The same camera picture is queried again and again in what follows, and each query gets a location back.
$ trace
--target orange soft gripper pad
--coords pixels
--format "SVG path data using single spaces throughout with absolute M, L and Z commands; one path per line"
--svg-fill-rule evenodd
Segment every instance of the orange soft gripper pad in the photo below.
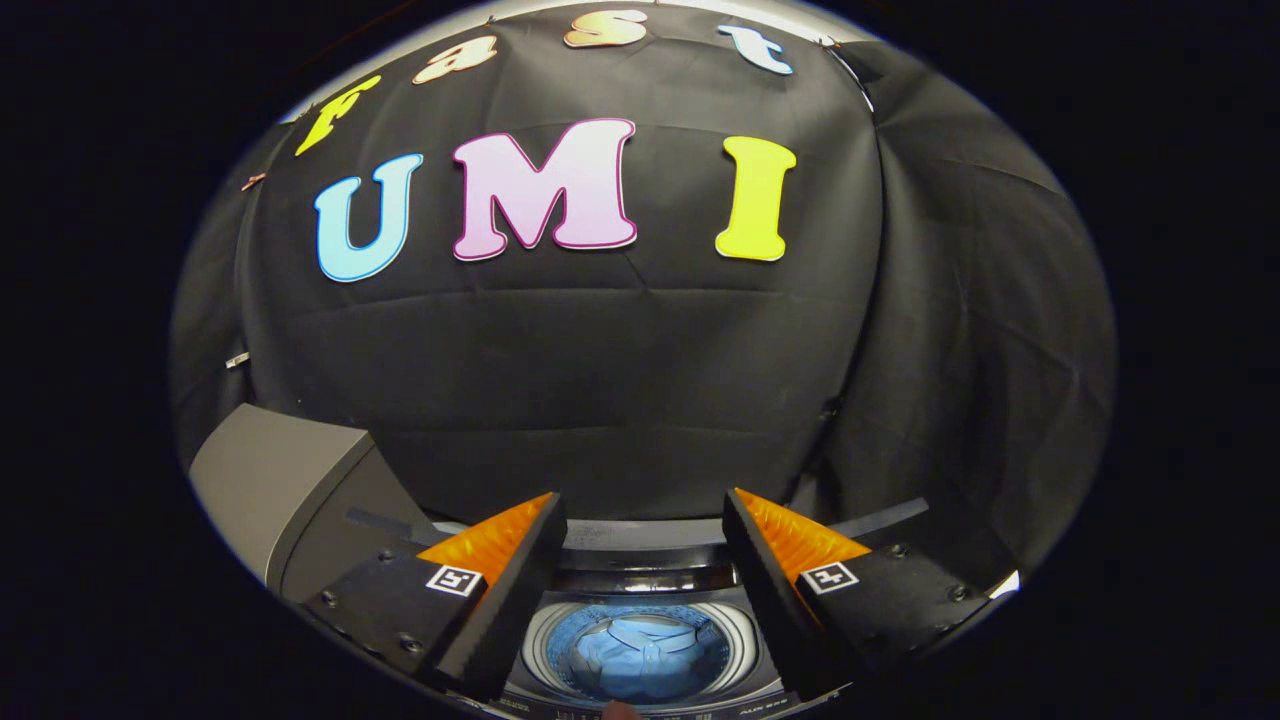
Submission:
M 520 547 L 525 533 L 529 532 L 534 519 L 541 512 L 552 495 L 547 493 L 511 510 L 503 510 L 493 518 L 424 550 L 417 556 L 440 565 L 475 570 L 484 575 L 485 582 L 492 588 L 502 571 L 507 569 L 507 561 Z
M 746 505 L 755 527 L 760 529 L 764 542 L 769 544 L 769 550 L 773 551 L 792 585 L 805 570 L 870 552 L 869 547 L 799 512 L 745 489 L 733 488 L 733 491 L 742 498 L 742 505 Z

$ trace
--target yellow letter i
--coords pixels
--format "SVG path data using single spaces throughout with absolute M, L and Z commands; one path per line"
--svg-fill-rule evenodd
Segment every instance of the yellow letter i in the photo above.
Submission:
M 796 156 L 758 137 L 727 137 L 724 150 L 737 163 L 737 177 L 728 228 L 716 236 L 716 251 L 726 258 L 772 263 L 787 249 L 778 236 L 778 214 L 782 211 L 782 176 L 796 167 Z

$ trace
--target letter u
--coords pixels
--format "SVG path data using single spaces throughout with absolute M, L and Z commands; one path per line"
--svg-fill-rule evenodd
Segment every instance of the letter u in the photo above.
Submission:
M 351 196 L 360 187 L 360 178 L 338 181 L 316 196 L 319 213 L 316 254 L 320 269 L 340 283 L 362 281 L 383 272 L 396 260 L 408 232 L 410 174 L 422 164 L 412 152 L 388 160 L 374 170 L 374 179 L 383 186 L 381 219 L 378 237 L 364 247 L 351 243 Z

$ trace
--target black cloth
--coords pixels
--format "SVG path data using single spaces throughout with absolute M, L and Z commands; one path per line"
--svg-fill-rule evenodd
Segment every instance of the black cloth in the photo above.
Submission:
M 283 126 L 273 160 L 274 135 L 237 169 L 201 236 L 237 249 L 236 277 L 209 255 L 187 274 L 216 281 L 179 292 L 223 318 L 201 343 L 175 336 L 183 377 L 221 378 L 182 400 L 184 461 L 233 407 L 221 398 L 244 392 L 221 365 L 234 328 L 255 402 L 370 428 L 415 500 L 463 521 L 543 489 L 563 492 L 576 518 L 710 516 L 733 486 L 786 501 L 800 470 L 826 460 L 838 482 L 824 501 L 841 516 L 946 491 L 1038 559 L 1094 471 L 1115 375 L 1102 270 L 1052 174 L 972 96 L 884 44 L 835 51 L 873 114 L 845 63 L 782 31 L 646 6 L 644 40 L 566 47 L 590 9 L 504 18 L 411 53 L 375 70 L 379 85 L 320 143 L 294 156 L 328 99 Z M 751 65 L 719 24 L 759 29 L 795 73 Z M 493 59 L 410 82 L 484 35 L 498 37 Z M 632 245 L 556 246 L 557 205 L 534 250 L 498 214 L 506 252 L 452 256 L 458 145 L 508 132 L 540 165 L 568 126 L 611 117 L 637 127 L 622 155 Z M 736 135 L 797 156 L 777 263 L 714 249 L 735 178 L 722 143 Z M 424 161 L 399 256 L 366 281 L 329 281 L 316 195 L 362 178 L 351 237 L 369 242 L 370 176 L 407 152 Z

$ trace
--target letter m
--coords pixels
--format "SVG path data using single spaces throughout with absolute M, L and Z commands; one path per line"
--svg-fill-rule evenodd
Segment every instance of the letter m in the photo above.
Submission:
M 458 147 L 453 159 L 466 168 L 466 217 L 453 256 L 485 260 L 507 249 L 507 236 L 494 224 L 498 209 L 520 243 L 535 247 L 561 195 L 564 222 L 552 233 L 556 245 L 603 250 L 635 242 L 636 225 L 622 206 L 622 145 L 635 131 L 635 123 L 622 119 L 575 123 L 541 169 L 507 133 Z

